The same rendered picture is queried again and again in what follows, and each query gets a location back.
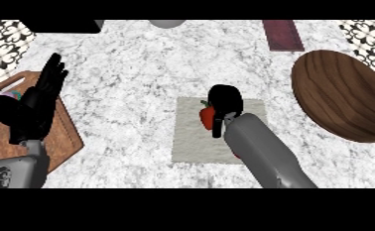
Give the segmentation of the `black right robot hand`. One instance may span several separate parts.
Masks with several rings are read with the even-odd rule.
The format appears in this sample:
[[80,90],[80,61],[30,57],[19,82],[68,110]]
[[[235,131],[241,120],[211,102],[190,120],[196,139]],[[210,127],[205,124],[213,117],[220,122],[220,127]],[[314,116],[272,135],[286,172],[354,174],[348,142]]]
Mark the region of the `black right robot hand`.
[[236,117],[244,112],[244,99],[239,89],[226,84],[216,84],[208,91],[208,103],[214,107],[213,137],[221,137],[224,116],[230,113]]

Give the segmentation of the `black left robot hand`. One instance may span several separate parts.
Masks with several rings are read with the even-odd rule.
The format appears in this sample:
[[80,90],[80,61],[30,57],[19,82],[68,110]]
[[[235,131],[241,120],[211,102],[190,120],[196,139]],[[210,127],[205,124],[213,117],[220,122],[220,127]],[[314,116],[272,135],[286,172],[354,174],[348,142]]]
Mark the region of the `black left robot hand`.
[[38,81],[27,89],[21,99],[0,95],[0,123],[9,126],[12,145],[28,140],[43,141],[47,137],[68,73],[62,56],[52,54]]

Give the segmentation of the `red bell pepper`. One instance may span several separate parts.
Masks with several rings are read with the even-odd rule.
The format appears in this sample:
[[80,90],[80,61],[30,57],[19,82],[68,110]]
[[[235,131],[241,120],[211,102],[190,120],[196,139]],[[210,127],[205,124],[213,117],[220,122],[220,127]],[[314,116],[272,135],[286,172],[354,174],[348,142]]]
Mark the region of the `red bell pepper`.
[[205,129],[211,130],[214,124],[216,109],[214,106],[205,100],[201,101],[201,104],[204,105],[204,109],[199,111],[201,123]]

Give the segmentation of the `pale grey placemat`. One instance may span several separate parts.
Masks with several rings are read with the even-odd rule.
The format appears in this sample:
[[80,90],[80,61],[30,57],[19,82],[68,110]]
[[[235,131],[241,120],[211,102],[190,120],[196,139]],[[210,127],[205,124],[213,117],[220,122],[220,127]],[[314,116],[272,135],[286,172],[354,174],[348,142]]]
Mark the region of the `pale grey placemat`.
[[239,165],[242,161],[233,155],[224,140],[213,138],[213,133],[201,123],[199,111],[205,107],[202,100],[202,97],[177,98],[171,161]]

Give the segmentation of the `brown wooden bowl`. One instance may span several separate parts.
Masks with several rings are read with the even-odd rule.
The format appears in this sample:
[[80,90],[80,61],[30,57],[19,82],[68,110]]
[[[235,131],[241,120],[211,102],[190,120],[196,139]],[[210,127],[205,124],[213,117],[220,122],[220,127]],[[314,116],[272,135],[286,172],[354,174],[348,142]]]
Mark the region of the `brown wooden bowl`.
[[292,65],[291,88],[301,110],[329,133],[375,143],[375,71],[356,58],[328,50],[306,53]]

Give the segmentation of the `pink and teal cupcake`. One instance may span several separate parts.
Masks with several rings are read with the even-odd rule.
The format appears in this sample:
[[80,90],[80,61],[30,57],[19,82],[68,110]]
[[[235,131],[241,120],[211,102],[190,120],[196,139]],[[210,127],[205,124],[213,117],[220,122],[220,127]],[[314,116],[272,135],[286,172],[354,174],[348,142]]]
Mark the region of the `pink and teal cupcake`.
[[19,100],[22,98],[22,94],[16,90],[4,91],[0,93],[0,100]]

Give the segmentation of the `brown wooden cutting board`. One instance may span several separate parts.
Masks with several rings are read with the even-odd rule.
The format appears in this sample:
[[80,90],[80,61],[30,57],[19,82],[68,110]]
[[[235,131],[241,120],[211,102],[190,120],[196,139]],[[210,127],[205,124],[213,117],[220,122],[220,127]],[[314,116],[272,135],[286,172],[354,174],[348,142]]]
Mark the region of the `brown wooden cutting board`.
[[[24,94],[27,89],[37,83],[38,77],[40,73],[37,71],[18,72],[0,82],[0,91],[9,88]],[[62,99],[56,101],[53,125],[44,143],[47,155],[50,156],[49,172],[52,172],[84,147]],[[0,124],[0,160],[25,155],[27,148],[9,143],[9,127]]]

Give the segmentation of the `black appliance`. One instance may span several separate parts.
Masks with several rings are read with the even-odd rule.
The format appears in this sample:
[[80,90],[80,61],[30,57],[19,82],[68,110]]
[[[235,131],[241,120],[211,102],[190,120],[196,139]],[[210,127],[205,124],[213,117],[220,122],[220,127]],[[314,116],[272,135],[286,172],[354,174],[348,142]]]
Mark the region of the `black appliance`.
[[34,33],[97,34],[103,20],[22,20]]

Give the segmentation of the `dark red rectangular board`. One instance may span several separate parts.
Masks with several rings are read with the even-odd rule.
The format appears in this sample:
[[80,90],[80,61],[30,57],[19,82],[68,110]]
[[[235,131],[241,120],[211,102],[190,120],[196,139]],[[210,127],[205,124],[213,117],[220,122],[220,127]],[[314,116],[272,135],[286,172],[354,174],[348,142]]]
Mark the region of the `dark red rectangular board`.
[[263,20],[273,52],[303,52],[304,47],[292,20]]

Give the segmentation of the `grey round object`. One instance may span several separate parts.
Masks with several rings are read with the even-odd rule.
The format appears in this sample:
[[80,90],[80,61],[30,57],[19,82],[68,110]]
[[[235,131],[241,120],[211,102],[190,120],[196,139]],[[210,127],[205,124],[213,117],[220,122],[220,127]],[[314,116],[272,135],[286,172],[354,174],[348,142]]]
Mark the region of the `grey round object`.
[[185,23],[183,20],[151,20],[151,24],[161,29],[171,29]]

